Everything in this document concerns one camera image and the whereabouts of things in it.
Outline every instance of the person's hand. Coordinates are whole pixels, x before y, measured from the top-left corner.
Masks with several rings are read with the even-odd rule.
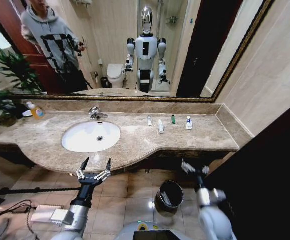
[[[80,42],[78,45],[78,51],[84,52],[85,51],[85,46],[84,43]]]

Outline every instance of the white sink basin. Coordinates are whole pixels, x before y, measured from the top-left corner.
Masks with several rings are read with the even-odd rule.
[[[121,130],[109,122],[89,121],[71,127],[61,144],[71,152],[96,153],[113,147],[121,137]]]

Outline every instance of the chrome faucet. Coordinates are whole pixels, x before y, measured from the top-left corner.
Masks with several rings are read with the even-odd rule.
[[[90,115],[90,119],[93,119],[93,120],[106,119],[109,117],[108,115],[101,113],[101,110],[97,106],[95,106],[91,110],[89,110],[89,115]]]

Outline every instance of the small bottle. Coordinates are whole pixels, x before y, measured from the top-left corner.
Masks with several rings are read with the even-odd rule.
[[[147,117],[147,125],[148,126],[153,126],[152,119],[151,119],[150,116]]]
[[[187,117],[186,129],[187,130],[193,129],[193,122],[192,122],[191,116]]]
[[[45,116],[45,113],[38,106],[34,105],[31,101],[27,102],[27,106],[35,119],[39,120]]]
[[[158,132],[160,134],[163,134],[164,133],[164,125],[163,125],[162,120],[158,120]]]
[[[175,122],[175,115],[172,115],[172,116],[171,116],[171,123],[172,123],[172,124],[176,124],[176,122]]]

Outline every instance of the gray hoodie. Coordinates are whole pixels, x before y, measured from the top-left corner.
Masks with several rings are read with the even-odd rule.
[[[50,7],[47,8],[47,18],[42,19],[36,15],[31,6],[27,7],[27,10],[21,14],[21,34],[29,42],[34,45],[39,45],[43,51],[43,54],[48,59],[49,64],[57,70],[55,61],[61,73],[64,73],[64,63],[65,58],[61,52],[59,46],[54,40],[46,40],[52,56],[48,51],[46,44],[44,43],[42,37],[53,37],[60,40],[60,35],[70,35],[72,37],[72,42],[63,40],[63,46],[65,48],[65,54],[69,62],[72,62],[74,66],[79,70],[80,64],[77,59],[75,50],[78,49],[79,39],[74,35],[70,28],[66,25],[64,20],[57,16],[54,10]]]

